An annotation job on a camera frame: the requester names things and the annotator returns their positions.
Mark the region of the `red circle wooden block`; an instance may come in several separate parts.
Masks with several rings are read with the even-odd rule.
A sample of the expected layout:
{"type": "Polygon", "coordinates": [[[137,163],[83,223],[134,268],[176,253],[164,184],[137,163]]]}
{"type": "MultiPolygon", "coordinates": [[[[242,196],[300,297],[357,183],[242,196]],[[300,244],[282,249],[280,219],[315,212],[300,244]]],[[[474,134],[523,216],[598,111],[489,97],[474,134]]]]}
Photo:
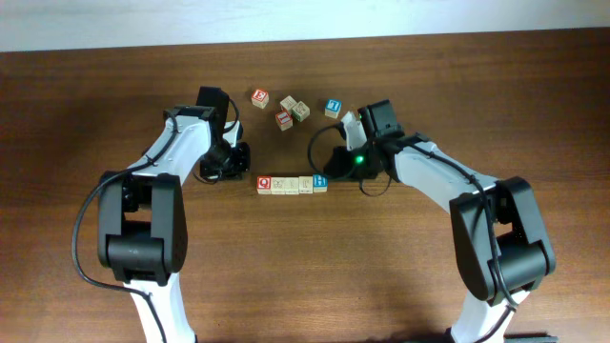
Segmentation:
{"type": "Polygon", "coordinates": [[[271,194],[272,193],[272,177],[259,175],[256,178],[256,190],[258,194],[271,194]]]}

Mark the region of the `blue H wooden block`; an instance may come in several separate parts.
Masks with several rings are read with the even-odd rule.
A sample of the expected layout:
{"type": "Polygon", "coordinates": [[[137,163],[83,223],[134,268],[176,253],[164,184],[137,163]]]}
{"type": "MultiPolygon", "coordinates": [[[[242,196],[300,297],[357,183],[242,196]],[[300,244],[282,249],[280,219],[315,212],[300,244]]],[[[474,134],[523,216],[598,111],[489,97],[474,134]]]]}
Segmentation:
{"type": "Polygon", "coordinates": [[[328,179],[321,174],[313,175],[313,192],[326,192],[328,190],[328,179]]]}

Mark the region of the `yellow bordered wooden block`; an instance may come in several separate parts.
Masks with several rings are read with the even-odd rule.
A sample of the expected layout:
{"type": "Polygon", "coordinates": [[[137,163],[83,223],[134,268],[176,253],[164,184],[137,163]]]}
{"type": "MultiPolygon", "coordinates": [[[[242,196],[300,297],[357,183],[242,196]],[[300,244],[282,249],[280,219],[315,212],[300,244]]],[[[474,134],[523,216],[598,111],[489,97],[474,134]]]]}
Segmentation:
{"type": "Polygon", "coordinates": [[[313,178],[311,176],[298,177],[298,190],[301,194],[313,193],[313,178]]]}

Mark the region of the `red I wooden block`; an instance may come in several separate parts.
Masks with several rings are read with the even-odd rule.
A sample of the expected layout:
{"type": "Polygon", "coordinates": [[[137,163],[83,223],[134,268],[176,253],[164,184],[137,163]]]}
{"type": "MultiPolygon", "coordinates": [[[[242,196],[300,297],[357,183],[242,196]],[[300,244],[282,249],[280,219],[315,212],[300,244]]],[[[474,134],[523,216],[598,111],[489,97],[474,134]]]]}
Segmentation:
{"type": "Polygon", "coordinates": [[[276,124],[282,131],[291,128],[294,124],[292,116],[287,111],[281,111],[277,113],[274,118],[276,124]]]}

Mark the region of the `red bordered wooden block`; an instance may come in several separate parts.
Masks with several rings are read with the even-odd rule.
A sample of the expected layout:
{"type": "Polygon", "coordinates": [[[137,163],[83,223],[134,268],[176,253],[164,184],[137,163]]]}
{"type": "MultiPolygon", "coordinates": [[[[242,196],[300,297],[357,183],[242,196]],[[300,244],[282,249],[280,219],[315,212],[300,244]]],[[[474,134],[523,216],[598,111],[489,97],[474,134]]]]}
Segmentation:
{"type": "Polygon", "coordinates": [[[299,178],[298,177],[286,177],[285,178],[285,193],[289,195],[299,194],[299,178]]]}

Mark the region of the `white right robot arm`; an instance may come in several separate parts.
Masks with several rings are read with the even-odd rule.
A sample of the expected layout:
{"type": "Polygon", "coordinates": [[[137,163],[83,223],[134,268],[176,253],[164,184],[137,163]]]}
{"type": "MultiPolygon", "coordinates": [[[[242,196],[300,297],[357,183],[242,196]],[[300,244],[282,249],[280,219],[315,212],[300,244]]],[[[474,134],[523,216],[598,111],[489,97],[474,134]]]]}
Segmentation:
{"type": "Polygon", "coordinates": [[[434,342],[506,342],[521,302],[557,259],[530,184],[478,173],[425,136],[369,138],[333,150],[326,177],[363,182],[386,172],[450,216],[457,269],[467,293],[457,321],[434,342]]]}

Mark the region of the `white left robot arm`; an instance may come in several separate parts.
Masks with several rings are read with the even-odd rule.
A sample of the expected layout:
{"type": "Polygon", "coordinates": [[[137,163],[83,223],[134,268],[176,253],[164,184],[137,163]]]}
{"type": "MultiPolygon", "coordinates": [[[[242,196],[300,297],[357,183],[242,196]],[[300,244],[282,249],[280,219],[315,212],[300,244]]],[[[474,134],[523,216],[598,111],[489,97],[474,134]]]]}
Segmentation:
{"type": "Polygon", "coordinates": [[[125,170],[105,172],[85,198],[71,258],[88,284],[132,297],[147,341],[194,342],[180,285],[189,240],[182,187],[195,167],[205,184],[240,177],[249,168],[249,147],[224,105],[176,106],[164,115],[161,135],[144,154],[125,170]],[[79,260],[80,227],[91,204],[98,209],[98,259],[112,271],[112,284],[88,276],[79,260]]]}

